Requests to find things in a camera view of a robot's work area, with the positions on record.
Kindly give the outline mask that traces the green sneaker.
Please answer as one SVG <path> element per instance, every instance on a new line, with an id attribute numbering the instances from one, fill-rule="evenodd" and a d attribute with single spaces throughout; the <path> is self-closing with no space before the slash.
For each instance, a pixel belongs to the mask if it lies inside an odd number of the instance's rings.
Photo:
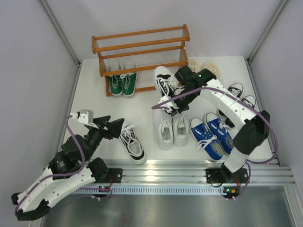
<path id="1" fill-rule="evenodd" d="M 110 91 L 113 96 L 122 95 L 122 79 L 120 74 L 111 75 L 108 77 Z"/>
<path id="2" fill-rule="evenodd" d="M 131 97 L 135 93 L 137 74 L 137 72 L 129 72 L 120 75 L 124 96 Z"/>

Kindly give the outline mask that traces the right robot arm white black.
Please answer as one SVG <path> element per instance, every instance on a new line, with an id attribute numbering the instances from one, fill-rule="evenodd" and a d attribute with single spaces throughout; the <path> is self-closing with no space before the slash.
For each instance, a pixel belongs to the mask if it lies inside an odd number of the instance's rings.
<path id="1" fill-rule="evenodd" d="M 170 114 L 189 110 L 189 104 L 201 96 L 221 110 L 238 130 L 233 139 L 234 148 L 221 167 L 222 179 L 233 182 L 238 178 L 238 170 L 244 166 L 248 156 L 268 138 L 269 113 L 258 112 L 244 104 L 207 69 L 193 73 L 188 66 L 184 66 L 174 76 L 184 89 L 170 101 Z"/>

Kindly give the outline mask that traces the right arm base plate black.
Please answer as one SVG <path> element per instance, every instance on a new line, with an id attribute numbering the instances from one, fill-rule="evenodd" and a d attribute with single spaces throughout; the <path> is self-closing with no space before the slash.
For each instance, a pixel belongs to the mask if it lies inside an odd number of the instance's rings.
<path id="1" fill-rule="evenodd" d="M 225 183 L 246 183 L 249 173 L 247 169 L 241 168 L 232 173 L 227 168 L 208 168 L 205 170 L 206 181 L 208 184 L 225 184 Z"/>

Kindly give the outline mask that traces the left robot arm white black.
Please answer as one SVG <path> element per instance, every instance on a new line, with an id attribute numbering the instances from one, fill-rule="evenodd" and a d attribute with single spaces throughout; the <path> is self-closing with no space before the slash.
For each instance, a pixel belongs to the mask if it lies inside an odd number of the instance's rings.
<path id="1" fill-rule="evenodd" d="M 72 132 L 65 120 L 70 137 L 61 150 L 48 163 L 39 178 L 23 192 L 12 194 L 16 206 L 15 216 L 19 221 L 37 220 L 48 214 L 66 196 L 90 183 L 101 183 L 110 179 L 110 171 L 101 158 L 92 156 L 102 140 L 120 136 L 124 118 L 115 121 L 110 116 L 89 120 L 84 136 Z"/>

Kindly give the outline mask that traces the black white sneaker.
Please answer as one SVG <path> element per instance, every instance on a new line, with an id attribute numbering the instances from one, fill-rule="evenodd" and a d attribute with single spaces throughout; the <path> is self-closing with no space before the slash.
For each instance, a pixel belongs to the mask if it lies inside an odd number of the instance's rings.
<path id="1" fill-rule="evenodd" d="M 139 139 L 134 132 L 135 126 L 133 124 L 124 123 L 119 136 L 124 148 L 132 161 L 137 164 L 143 164 L 146 159 L 146 153 Z"/>
<path id="2" fill-rule="evenodd" d="M 178 88 L 178 81 L 170 70 L 164 66 L 158 66 L 154 69 L 154 77 L 156 90 L 160 94 L 159 103 L 173 98 Z"/>

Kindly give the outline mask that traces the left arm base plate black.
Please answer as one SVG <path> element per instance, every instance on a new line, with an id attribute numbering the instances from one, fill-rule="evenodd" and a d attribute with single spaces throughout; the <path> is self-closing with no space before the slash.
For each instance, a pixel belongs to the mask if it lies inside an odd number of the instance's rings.
<path id="1" fill-rule="evenodd" d="M 96 183 L 121 183 L 123 170 L 121 168 L 110 168 L 98 176 Z"/>

